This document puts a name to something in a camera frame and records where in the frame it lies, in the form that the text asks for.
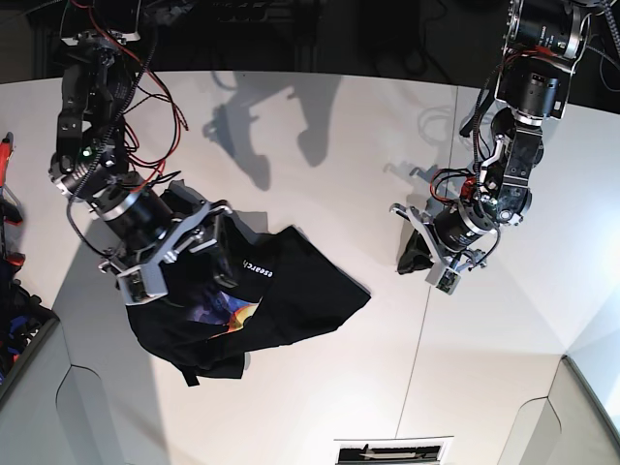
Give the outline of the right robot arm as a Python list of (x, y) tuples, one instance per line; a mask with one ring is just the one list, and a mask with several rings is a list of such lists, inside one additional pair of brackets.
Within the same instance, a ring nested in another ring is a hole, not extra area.
[(227, 243), (226, 201), (211, 202), (166, 173), (166, 157), (146, 161), (127, 122), (155, 50), (133, 50), (141, 38), (158, 40), (155, 11), (140, 1), (71, 1), (61, 39), (66, 65), (62, 109), (49, 176), (69, 203), (81, 202), (117, 237), (98, 251), (129, 305), (167, 295), (163, 268), (183, 254), (208, 254), (212, 277), (232, 288), (237, 279)]

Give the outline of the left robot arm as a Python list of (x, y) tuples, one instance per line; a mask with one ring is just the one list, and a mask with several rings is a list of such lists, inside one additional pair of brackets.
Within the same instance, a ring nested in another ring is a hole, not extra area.
[(393, 213), (414, 228), (401, 255), (401, 275), (423, 271), (450, 295), (463, 270), (490, 256), (475, 248), (486, 234), (517, 226), (530, 208), (529, 178), (543, 157), (544, 121), (562, 118), (591, 18), (609, 1), (512, 1), (502, 58), (490, 73), (460, 135), (473, 144), (470, 168), (437, 170), (430, 195), (442, 205), (431, 215), (396, 203)]

